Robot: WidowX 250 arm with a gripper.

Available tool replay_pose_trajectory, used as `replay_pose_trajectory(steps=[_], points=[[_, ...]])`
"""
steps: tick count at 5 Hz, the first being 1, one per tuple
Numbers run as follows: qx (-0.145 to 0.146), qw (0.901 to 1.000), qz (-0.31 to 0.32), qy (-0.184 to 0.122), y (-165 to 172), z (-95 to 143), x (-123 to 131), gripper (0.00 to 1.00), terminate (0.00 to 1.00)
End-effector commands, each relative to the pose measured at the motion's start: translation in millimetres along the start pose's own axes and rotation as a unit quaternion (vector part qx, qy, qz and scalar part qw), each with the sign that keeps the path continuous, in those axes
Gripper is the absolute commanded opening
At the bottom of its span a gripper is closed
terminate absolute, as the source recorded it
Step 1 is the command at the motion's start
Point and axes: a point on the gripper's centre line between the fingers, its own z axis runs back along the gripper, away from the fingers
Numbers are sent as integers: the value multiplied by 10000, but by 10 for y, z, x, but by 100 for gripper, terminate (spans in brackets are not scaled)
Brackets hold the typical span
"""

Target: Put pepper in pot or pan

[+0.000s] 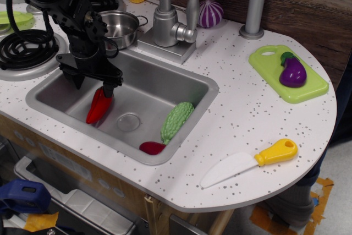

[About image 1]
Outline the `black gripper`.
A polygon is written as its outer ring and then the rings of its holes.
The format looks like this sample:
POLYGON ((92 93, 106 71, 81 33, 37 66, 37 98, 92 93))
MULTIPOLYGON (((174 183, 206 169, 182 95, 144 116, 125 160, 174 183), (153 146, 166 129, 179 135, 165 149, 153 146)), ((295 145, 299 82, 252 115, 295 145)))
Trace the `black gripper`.
POLYGON ((86 77, 103 82, 106 98, 113 97, 114 86, 123 83, 122 71, 106 55, 107 24, 97 12, 86 12, 81 20, 57 19, 56 23, 69 40, 69 53, 59 54, 56 60, 67 81, 80 89, 86 77))

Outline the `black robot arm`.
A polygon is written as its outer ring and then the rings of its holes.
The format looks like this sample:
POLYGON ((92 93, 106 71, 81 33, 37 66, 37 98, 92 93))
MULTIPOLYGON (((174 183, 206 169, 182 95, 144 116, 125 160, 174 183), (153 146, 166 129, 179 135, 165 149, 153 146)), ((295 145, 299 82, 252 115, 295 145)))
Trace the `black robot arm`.
POLYGON ((89 0, 25 0, 26 3, 52 17, 69 41, 68 54, 58 54, 56 60, 65 77, 79 89, 85 77, 103 82, 103 94, 113 96, 113 90, 123 83, 122 71, 106 55, 107 25, 94 11, 89 0))

